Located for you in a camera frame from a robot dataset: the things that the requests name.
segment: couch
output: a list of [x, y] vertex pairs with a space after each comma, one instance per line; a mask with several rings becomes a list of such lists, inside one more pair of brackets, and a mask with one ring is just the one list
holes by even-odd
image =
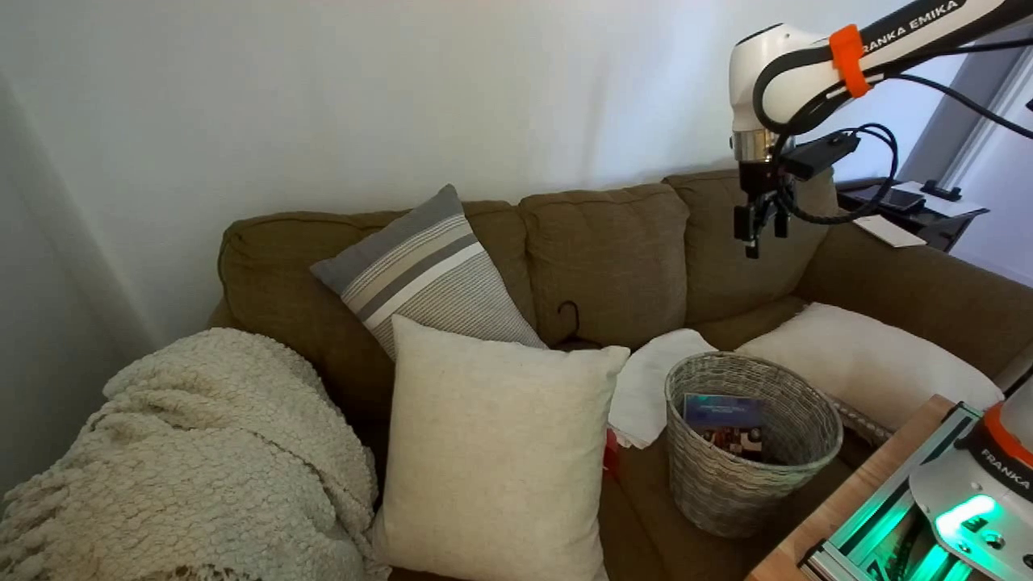
[[[645, 346], [700, 329], [717, 349], [761, 337], [805, 303], [838, 303], [931, 340], [1017, 388], [1033, 367], [1033, 292], [962, 265], [937, 248], [887, 248], [859, 226], [790, 222], [761, 235], [761, 260], [732, 240], [738, 173], [674, 173], [622, 192], [531, 194], [516, 205], [466, 205], [521, 313], [557, 349]], [[829, 209], [829, 173], [800, 189]], [[220, 325], [264, 332], [317, 364], [334, 400], [386, 475], [391, 360], [374, 337], [312, 280], [309, 265], [364, 240], [399, 213], [277, 213], [232, 222], [222, 235]], [[664, 485], [664, 439], [620, 448], [603, 481], [601, 535], [617, 581], [743, 577], [867, 455], [844, 451], [755, 540], [715, 540], [681, 519]]]

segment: knit blanket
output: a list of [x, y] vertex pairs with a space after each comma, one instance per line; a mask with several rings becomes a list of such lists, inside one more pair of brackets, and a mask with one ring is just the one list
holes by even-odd
[[208, 329], [123, 367], [3, 496], [0, 577], [388, 577], [374, 469], [290, 349]]

